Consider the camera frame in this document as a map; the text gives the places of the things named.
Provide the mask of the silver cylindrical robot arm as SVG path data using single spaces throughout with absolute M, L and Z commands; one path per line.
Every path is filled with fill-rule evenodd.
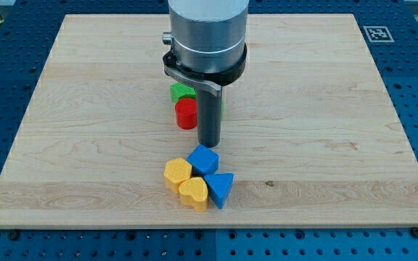
M 168 1 L 164 71 L 195 90 L 198 141 L 209 148 L 220 141 L 223 88 L 245 70 L 248 9 L 248 0 Z

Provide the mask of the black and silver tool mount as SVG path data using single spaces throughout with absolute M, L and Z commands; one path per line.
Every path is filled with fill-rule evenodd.
M 181 65 L 170 50 L 163 56 L 164 73 L 179 83 L 205 91 L 213 96 L 221 96 L 222 88 L 238 80 L 245 70 L 247 44 L 244 45 L 240 60 L 228 70 L 215 73 L 203 73 L 190 70 Z

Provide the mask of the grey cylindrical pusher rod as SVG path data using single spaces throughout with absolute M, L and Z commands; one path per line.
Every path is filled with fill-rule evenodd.
M 203 146 L 212 148 L 220 141 L 221 132 L 221 96 L 196 90 L 197 134 Z

